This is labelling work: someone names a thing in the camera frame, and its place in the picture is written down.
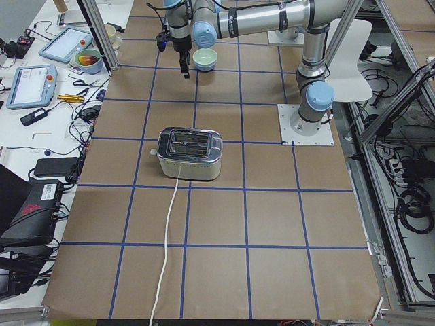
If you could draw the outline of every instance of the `black power brick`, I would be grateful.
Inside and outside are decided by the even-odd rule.
[[[0,49],[5,52],[9,59],[23,59],[34,40],[34,37],[29,36],[20,36],[16,42],[10,41],[9,43],[0,39]]]
[[[429,160],[402,160],[405,182],[419,183],[435,178],[435,162]]]

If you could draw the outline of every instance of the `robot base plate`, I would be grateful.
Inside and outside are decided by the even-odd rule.
[[[313,136],[304,136],[294,131],[290,126],[290,118],[295,111],[299,110],[299,106],[299,104],[278,104],[279,127],[283,145],[334,146],[329,123],[322,124],[317,134]],[[327,121],[327,119],[325,114],[322,121]]]
[[[267,32],[268,43],[270,46],[294,46],[295,48],[303,48],[305,35],[299,33],[295,39],[286,39],[277,35],[276,31]]]

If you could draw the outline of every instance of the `tablet screen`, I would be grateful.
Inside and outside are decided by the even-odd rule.
[[[75,29],[67,29],[60,37],[55,39],[44,52],[52,56],[57,56],[58,58],[65,58],[86,36],[88,36],[88,33]]]
[[[48,67],[21,69],[11,104],[39,102],[43,96]]]

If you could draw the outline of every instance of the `power adapter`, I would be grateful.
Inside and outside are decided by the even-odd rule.
[[[5,43],[0,39],[0,49],[5,52],[9,59],[23,59],[34,40],[34,37],[29,36],[20,36],[17,42],[10,41],[9,43]]]

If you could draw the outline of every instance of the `brown paper mat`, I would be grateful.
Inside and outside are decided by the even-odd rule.
[[[140,3],[44,299],[50,318],[150,317],[175,186],[150,150],[162,128],[195,126],[222,134],[222,171],[180,181],[155,317],[369,319],[379,290],[334,124],[335,147],[280,143],[276,104],[300,102],[300,49],[269,47],[265,33],[225,39],[214,71],[184,79]]]

